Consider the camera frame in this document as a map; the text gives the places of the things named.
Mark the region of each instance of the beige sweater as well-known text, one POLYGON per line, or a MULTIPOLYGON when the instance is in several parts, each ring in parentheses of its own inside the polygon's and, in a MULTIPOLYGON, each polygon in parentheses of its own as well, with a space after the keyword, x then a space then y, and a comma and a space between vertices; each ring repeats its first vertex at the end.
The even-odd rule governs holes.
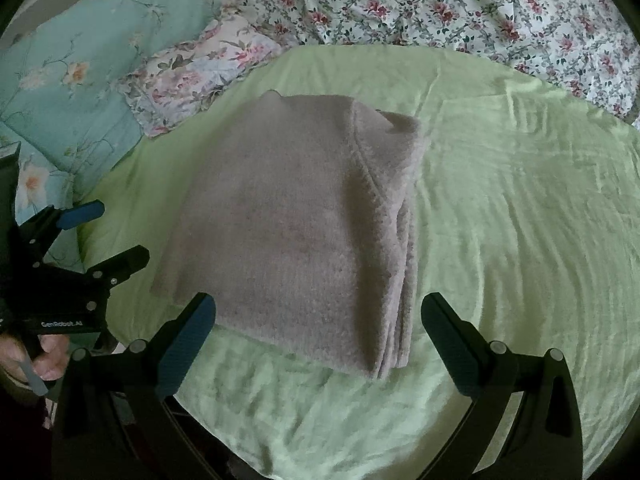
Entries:
POLYGON ((247 105, 206 157, 154 282, 216 321, 327 366, 407 363, 415 301, 419 122, 344 96, 247 105))

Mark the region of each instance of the floral blanket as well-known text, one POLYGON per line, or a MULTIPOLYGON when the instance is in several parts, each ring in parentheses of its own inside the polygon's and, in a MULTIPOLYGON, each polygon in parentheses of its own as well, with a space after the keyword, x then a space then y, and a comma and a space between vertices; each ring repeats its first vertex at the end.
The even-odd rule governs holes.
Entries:
POLYGON ((236 0, 281 44, 420 44, 505 63, 640 128, 640 48, 611 0, 236 0))

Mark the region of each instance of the white floral fabric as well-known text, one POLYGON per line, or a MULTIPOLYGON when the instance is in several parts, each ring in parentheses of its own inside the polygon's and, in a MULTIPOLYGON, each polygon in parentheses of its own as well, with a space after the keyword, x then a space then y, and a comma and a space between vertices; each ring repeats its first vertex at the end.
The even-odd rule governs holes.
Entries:
POLYGON ((236 0, 281 44, 420 44, 505 63, 629 123, 640 48, 611 0, 236 0))
POLYGON ((282 51, 241 9, 225 6, 197 40, 154 54, 122 79, 120 91, 145 135, 155 137, 209 108, 229 83, 282 51))

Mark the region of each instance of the teal pillow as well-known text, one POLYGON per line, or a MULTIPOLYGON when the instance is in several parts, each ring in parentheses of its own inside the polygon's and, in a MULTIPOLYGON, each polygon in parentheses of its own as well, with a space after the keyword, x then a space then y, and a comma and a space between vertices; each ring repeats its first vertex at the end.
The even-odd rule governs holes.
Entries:
MULTIPOLYGON (((0 150, 20 142, 20 177, 15 194, 15 219, 22 224, 47 205, 58 209, 72 205, 74 176, 60 171, 34 146, 0 123, 0 150)), ((76 230, 62 231, 52 243, 44 262, 84 272, 76 230)))
POLYGON ((142 135, 119 78, 196 38, 222 0, 81 0, 0 57, 0 121, 75 176, 80 200, 142 135))

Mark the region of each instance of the pink floral cushion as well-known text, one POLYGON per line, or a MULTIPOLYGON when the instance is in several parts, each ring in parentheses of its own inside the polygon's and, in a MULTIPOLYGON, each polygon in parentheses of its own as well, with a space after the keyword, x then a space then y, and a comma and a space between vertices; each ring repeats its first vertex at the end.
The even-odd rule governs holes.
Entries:
POLYGON ((209 108, 229 83, 282 51, 247 22, 240 7, 225 6, 197 40, 154 54, 121 79, 119 89, 145 135, 155 137, 209 108))

